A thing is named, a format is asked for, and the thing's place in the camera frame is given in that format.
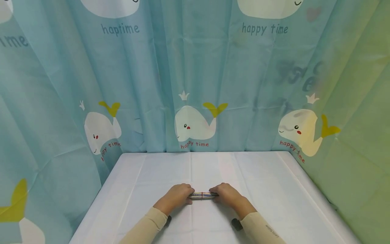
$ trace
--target white tablecloth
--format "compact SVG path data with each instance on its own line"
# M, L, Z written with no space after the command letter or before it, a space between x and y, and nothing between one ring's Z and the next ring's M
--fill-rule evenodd
M174 184L208 191L230 183L288 244L355 244L350 229L288 152L125 153L71 244L118 243ZM171 214L157 244L244 244L235 213L210 200Z

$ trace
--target shower curtain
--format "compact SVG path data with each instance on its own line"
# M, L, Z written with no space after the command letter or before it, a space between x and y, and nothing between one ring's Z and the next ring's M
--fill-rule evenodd
M0 0L0 244L68 243L124 152L279 150L390 243L390 1L98 2Z

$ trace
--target beige sleeve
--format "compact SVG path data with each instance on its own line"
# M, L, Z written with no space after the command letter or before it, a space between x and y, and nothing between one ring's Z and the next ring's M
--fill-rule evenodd
M160 210L151 208L119 244L151 244L167 219L168 217Z
M246 235L254 244L285 244L258 212L248 214L242 221Z

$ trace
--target whale mouth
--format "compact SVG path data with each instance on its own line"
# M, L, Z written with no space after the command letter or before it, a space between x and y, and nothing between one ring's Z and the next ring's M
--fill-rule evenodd
M279 126L279 128L284 129L284 131L285 131L285 130L286 130L286 131L293 131L293 130L294 130L294 128L292 128L291 130L288 129L285 125Z

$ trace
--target cartoon whale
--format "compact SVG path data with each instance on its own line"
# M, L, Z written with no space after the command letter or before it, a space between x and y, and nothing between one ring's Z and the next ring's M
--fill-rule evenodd
M341 131L335 126L328 127L328 119L325 115L322 115L321 118L323 122L322 132L317 140L314 140L317 116L312 110L308 109L295 110L286 114L280 121L279 134L295 142L302 148L304 154L312 157L317 153L325 137Z
M12 0L0 0L0 24L9 21L13 12Z
M191 106L182 107L175 115L175 133L177 140L182 142L188 138L195 140L206 140L214 136L217 126L217 116L228 106L223 103L216 108L211 103L204 103L213 115L211 124L207 123L202 114Z
M134 14L140 5L140 0L81 0L81 2L93 14L111 19Z
M84 129L89 147L95 155L101 153L100 149L107 141L117 139L122 135L121 127L115 117L121 104L114 103L110 108L104 101L101 101L99 105L107 108L113 117L113 123L111 124L111 121L103 114L97 112L89 112L87 114Z
M19 223L22 242L20 244L45 244L43 231L33 222L25 217L25 207L27 203L27 181L22 179L15 187L11 197L11 205L0 207L0 223Z
M283 19L294 14L303 0L238 0L238 7L247 16Z

